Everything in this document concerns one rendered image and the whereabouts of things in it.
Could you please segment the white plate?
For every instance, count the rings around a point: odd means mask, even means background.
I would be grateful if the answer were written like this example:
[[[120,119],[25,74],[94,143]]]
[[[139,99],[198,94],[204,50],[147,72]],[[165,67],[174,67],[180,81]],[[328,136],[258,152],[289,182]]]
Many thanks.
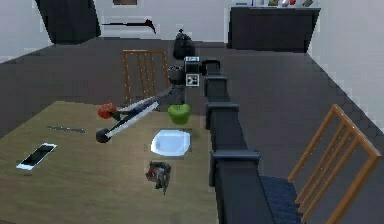
[[[161,130],[152,140],[151,151],[161,156],[183,156],[189,149],[191,135],[181,130]]]

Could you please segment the black sideboard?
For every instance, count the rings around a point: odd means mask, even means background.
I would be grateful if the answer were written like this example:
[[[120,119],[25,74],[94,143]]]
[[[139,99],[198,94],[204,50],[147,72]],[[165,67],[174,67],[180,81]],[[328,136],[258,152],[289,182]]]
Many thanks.
[[[306,53],[320,8],[232,7],[227,47]]]

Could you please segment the green apple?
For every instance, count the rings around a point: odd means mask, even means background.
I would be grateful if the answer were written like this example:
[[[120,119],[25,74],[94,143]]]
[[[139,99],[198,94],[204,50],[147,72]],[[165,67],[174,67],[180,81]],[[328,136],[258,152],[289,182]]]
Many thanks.
[[[188,122],[191,113],[191,107],[188,104],[170,105],[168,115],[171,121],[176,125],[184,125]]]

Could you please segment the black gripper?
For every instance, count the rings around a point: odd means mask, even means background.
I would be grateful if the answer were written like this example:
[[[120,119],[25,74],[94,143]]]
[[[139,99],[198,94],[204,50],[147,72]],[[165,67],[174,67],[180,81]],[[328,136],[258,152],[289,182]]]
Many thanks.
[[[109,129],[102,129],[96,133],[99,143],[107,143],[114,135],[135,124],[138,120],[156,110],[160,104],[185,103],[185,70],[183,66],[170,66],[168,68],[170,86],[160,96],[149,97],[125,107],[112,110],[111,117],[119,121]]]

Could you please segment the wooden chair with blue seat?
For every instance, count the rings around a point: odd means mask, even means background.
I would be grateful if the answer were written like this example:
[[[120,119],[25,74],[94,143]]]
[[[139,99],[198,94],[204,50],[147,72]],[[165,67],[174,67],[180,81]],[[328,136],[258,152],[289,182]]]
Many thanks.
[[[337,130],[303,188],[296,190],[294,182],[299,171],[304,168],[333,117],[340,119]],[[307,224],[309,216],[357,147],[362,147],[368,153],[368,159],[325,224],[340,224],[367,178],[382,158],[379,150],[341,107],[332,105],[289,176],[286,179],[271,176],[261,178],[273,223]]]

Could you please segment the wooden dining table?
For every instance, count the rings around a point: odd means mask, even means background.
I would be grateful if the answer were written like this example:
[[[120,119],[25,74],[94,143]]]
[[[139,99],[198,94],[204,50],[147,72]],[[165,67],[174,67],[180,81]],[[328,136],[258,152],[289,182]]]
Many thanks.
[[[166,194],[145,173],[160,158],[150,150],[153,137],[174,126],[167,113],[153,112],[98,143],[96,132],[112,124],[94,105],[57,101],[0,138],[0,224],[218,224],[202,117],[183,127],[191,135],[185,155],[167,160]],[[31,171],[16,168],[43,143],[57,147]]]

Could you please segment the grey knife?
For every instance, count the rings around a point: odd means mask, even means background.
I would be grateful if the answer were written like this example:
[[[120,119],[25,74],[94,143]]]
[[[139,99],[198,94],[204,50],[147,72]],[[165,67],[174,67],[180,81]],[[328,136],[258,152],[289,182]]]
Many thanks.
[[[47,128],[52,130],[59,130],[59,131],[72,131],[77,133],[85,133],[84,129],[79,128],[70,128],[70,127],[61,127],[61,126],[47,126]]]

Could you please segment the black garbage bag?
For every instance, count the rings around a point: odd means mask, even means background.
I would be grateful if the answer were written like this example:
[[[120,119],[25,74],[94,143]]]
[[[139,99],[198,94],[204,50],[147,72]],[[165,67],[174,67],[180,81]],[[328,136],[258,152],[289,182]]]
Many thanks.
[[[180,29],[174,40],[173,57],[176,60],[183,60],[187,56],[194,55],[195,46],[192,39]]]

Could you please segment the red tomato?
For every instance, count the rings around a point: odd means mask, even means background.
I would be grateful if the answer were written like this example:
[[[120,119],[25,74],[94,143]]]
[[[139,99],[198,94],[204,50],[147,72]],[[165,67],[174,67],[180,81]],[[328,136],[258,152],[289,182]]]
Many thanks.
[[[103,104],[97,111],[98,116],[103,119],[109,119],[112,114],[117,111],[117,107],[113,103]]]

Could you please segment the black phone with white frame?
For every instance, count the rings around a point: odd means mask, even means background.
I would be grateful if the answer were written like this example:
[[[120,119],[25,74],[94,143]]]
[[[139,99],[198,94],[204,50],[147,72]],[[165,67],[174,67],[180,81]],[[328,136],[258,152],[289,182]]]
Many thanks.
[[[17,169],[31,171],[37,166],[49,153],[57,147],[56,144],[43,143],[37,147],[30,155],[23,159],[17,166]]]

